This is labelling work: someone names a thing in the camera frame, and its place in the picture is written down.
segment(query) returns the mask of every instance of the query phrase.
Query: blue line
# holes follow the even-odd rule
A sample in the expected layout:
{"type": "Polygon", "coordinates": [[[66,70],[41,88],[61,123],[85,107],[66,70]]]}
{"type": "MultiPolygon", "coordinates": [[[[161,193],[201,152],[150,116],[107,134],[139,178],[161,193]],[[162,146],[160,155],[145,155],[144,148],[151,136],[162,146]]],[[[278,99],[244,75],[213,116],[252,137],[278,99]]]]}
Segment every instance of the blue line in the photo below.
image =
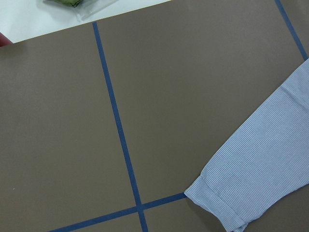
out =
{"type": "Polygon", "coordinates": [[[96,217],[87,221],[82,221],[70,226],[66,226],[66,227],[62,227],[50,232],[70,232],[70,231],[74,231],[74,230],[78,230],[87,226],[92,226],[101,222],[105,222],[108,220],[112,220],[115,218],[119,218],[125,215],[129,215],[129,214],[133,214],[137,212],[137,208],[136,207],[132,207],[132,208],[128,208],[128,209],[124,209],[115,213],[111,213],[111,214],[107,214],[101,217],[96,217]]]}
{"type": "Polygon", "coordinates": [[[116,125],[117,125],[117,130],[118,130],[118,135],[119,135],[121,147],[122,147],[122,151],[124,153],[124,157],[125,157],[125,161],[126,161],[126,168],[127,168],[127,172],[129,173],[129,178],[130,178],[130,182],[131,182],[131,186],[132,186],[132,190],[133,190],[133,195],[134,195],[136,207],[137,207],[139,217],[140,217],[141,228],[142,228],[143,232],[148,232],[145,214],[144,214],[144,211],[141,207],[140,193],[139,193],[139,189],[137,187],[137,183],[136,183],[136,179],[135,179],[135,175],[134,175],[134,171],[133,171],[133,166],[132,166],[131,158],[130,158],[130,155],[129,155],[129,150],[128,150],[127,145],[126,145],[126,138],[125,138],[124,130],[122,128],[120,115],[119,115],[119,111],[118,111],[118,107],[117,107],[117,103],[116,103],[116,98],[115,98],[115,94],[114,94],[114,91],[113,91],[113,88],[112,88],[110,73],[108,71],[106,58],[105,58],[104,50],[103,50],[103,45],[102,45],[102,41],[101,41],[100,34],[99,34],[99,31],[98,31],[98,25],[97,25],[96,22],[93,22],[92,25],[93,25],[93,30],[94,30],[96,41],[97,41],[98,52],[99,52],[100,59],[101,59],[101,64],[102,64],[102,68],[103,68],[103,72],[104,72],[104,76],[105,76],[108,94],[110,96],[110,100],[111,100],[111,104],[112,104],[112,111],[114,113],[114,118],[115,118],[116,125]]]}
{"type": "Polygon", "coordinates": [[[293,38],[295,40],[295,43],[296,43],[296,45],[297,45],[301,55],[303,56],[303,59],[307,60],[308,59],[308,55],[307,55],[307,53],[306,53],[306,51],[305,51],[305,49],[304,49],[304,47],[303,47],[303,45],[302,45],[298,35],[297,35],[297,33],[296,33],[296,31],[295,31],[295,29],[294,29],[294,27],[292,25],[292,23],[291,23],[291,21],[289,19],[289,16],[287,15],[287,13],[286,13],[286,11],[285,11],[281,1],[280,0],[275,0],[275,3],[277,5],[277,7],[278,7],[278,9],[279,9],[279,11],[280,11],[284,21],[285,21],[285,24],[287,25],[288,29],[290,30],[290,33],[292,34],[292,36],[293,36],[293,38]]]}
{"type": "Polygon", "coordinates": [[[163,204],[167,204],[167,203],[171,203],[174,201],[178,201],[180,199],[186,198],[187,196],[184,193],[178,193],[169,197],[165,197],[153,202],[149,202],[149,203],[145,203],[143,204],[143,209],[150,209],[150,208],[154,208],[163,204]]]}

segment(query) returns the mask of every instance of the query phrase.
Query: clear plastic bag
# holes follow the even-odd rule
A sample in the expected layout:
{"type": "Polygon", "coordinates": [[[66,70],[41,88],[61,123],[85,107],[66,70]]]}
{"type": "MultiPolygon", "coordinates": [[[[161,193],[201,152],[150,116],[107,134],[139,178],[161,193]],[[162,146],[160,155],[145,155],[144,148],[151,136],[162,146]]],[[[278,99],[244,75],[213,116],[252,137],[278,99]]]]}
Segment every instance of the clear plastic bag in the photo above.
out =
{"type": "Polygon", "coordinates": [[[118,0],[83,0],[76,8],[74,8],[74,11],[78,20],[86,20],[91,15],[117,1],[118,0]]]}

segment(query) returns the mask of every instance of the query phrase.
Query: blue tape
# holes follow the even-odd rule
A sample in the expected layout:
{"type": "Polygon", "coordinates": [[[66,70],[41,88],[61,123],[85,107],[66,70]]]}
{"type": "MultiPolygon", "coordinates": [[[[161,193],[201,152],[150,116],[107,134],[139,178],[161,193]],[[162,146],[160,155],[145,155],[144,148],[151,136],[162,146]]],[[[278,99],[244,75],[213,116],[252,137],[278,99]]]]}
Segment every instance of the blue tape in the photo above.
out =
{"type": "Polygon", "coordinates": [[[126,161],[126,168],[127,168],[128,174],[129,174],[129,178],[130,178],[130,182],[131,182],[131,186],[132,186],[132,190],[133,190],[133,195],[134,195],[136,207],[137,207],[138,214],[139,214],[139,217],[140,217],[140,224],[141,224],[141,227],[142,227],[142,231],[148,232],[146,218],[145,218],[145,215],[144,215],[144,211],[141,207],[140,193],[139,193],[139,189],[137,187],[136,178],[135,178],[135,175],[134,175],[133,166],[132,166],[131,158],[130,158],[130,155],[129,155],[129,150],[128,150],[127,145],[126,145],[126,138],[125,138],[125,134],[124,134],[122,124],[121,124],[115,94],[114,94],[114,91],[113,91],[113,88],[112,88],[112,82],[111,82],[110,74],[109,74],[109,71],[108,71],[106,58],[105,58],[105,55],[104,55],[104,49],[103,49],[102,41],[101,41],[100,34],[99,34],[99,31],[98,31],[98,25],[97,25],[96,22],[93,22],[92,26],[93,26],[93,30],[94,30],[96,41],[97,41],[98,52],[99,52],[99,56],[100,56],[100,59],[101,59],[101,64],[102,64],[102,68],[103,68],[103,72],[104,72],[104,76],[105,76],[108,94],[110,96],[110,100],[111,100],[111,104],[112,104],[112,111],[114,113],[114,118],[115,118],[116,125],[117,125],[117,130],[118,130],[118,135],[119,135],[122,151],[124,153],[124,157],[125,157],[125,161],[126,161]]]}
{"type": "Polygon", "coordinates": [[[288,27],[291,35],[293,36],[294,41],[295,41],[295,43],[296,43],[296,45],[297,45],[301,55],[303,56],[303,59],[307,60],[308,59],[308,55],[307,55],[307,53],[306,53],[306,51],[305,51],[305,49],[304,49],[304,47],[303,47],[303,45],[302,45],[298,35],[297,35],[297,33],[296,33],[296,31],[295,31],[295,29],[294,29],[294,27],[292,25],[292,23],[291,23],[291,21],[289,19],[289,16],[287,15],[287,13],[286,13],[286,11],[285,11],[281,1],[280,0],[275,0],[275,3],[277,5],[277,7],[278,7],[278,9],[279,9],[279,11],[280,11],[284,21],[285,21],[286,26],[288,27]]]}
{"type": "Polygon", "coordinates": [[[132,207],[132,208],[128,208],[128,209],[124,209],[124,210],[120,210],[118,212],[115,213],[111,213],[111,214],[107,214],[104,216],[100,216],[100,217],[96,217],[87,221],[82,221],[70,226],[66,226],[66,227],[62,227],[50,232],[70,232],[70,231],[74,231],[74,230],[78,230],[87,226],[92,226],[101,222],[105,222],[108,220],[112,220],[115,218],[119,218],[125,215],[129,215],[129,214],[133,214],[137,212],[137,207],[132,207]]]}
{"type": "Polygon", "coordinates": [[[182,193],[178,193],[178,194],[175,194],[175,195],[172,195],[172,196],[169,196],[169,197],[165,197],[165,198],[153,201],[153,202],[143,204],[142,206],[143,206],[144,210],[150,209],[150,208],[154,208],[154,207],[157,207],[157,206],[160,206],[160,205],[163,205],[163,204],[178,201],[178,200],[186,198],[186,197],[187,196],[182,192],[182,193]]]}

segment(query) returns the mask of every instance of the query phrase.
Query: white surface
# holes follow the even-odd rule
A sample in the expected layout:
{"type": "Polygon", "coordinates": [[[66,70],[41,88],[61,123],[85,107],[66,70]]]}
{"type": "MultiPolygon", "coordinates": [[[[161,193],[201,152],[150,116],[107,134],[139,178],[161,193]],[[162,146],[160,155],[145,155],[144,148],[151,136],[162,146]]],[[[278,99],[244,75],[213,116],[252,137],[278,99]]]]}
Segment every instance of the white surface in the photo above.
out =
{"type": "Polygon", "coordinates": [[[84,21],[73,8],[44,0],[0,0],[0,32],[13,43],[168,0],[119,0],[84,21]]]}

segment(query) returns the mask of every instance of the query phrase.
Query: striped sleeve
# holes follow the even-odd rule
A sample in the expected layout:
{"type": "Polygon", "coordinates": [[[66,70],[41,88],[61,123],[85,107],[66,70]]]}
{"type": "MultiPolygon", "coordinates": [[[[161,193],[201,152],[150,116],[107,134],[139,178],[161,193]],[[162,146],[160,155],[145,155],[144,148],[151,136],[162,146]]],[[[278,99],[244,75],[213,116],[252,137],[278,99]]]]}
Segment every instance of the striped sleeve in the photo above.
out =
{"type": "Polygon", "coordinates": [[[228,232],[242,232],[309,183],[309,60],[236,130],[185,191],[228,232]]]}

